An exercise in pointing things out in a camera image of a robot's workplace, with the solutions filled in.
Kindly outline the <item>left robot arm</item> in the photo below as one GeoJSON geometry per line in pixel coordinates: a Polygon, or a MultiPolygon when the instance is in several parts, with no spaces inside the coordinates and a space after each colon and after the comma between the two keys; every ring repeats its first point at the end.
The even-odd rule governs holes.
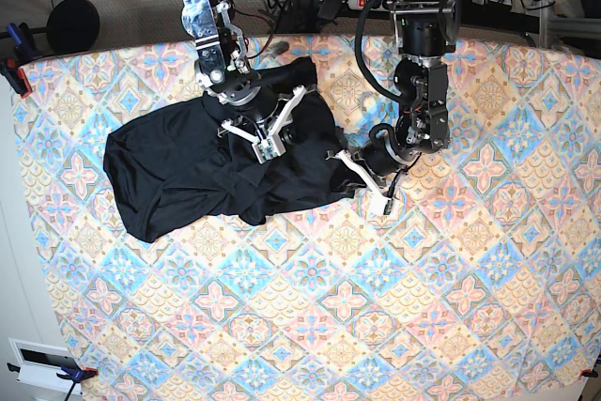
{"type": "Polygon", "coordinates": [[[331,181],[334,193],[368,188],[393,198],[396,184],[425,155],[450,145],[449,86],[443,57],[455,50],[461,19],[461,0],[366,0],[358,17],[354,54],[365,81],[398,107],[394,124],[371,128],[367,143],[334,154],[341,166],[331,181]],[[362,47],[370,12],[388,9],[393,44],[400,56],[393,89],[384,87],[368,68],[362,47]]]}

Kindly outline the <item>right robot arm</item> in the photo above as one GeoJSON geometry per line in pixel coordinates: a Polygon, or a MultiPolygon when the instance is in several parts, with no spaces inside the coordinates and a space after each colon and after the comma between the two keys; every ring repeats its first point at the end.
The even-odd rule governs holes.
{"type": "Polygon", "coordinates": [[[183,0],[181,22],[194,41],[198,83],[234,113],[218,133],[246,140],[265,162],[299,142],[292,112],[316,84],[291,65],[252,69],[243,32],[233,23],[235,12],[233,0],[183,0]]]}

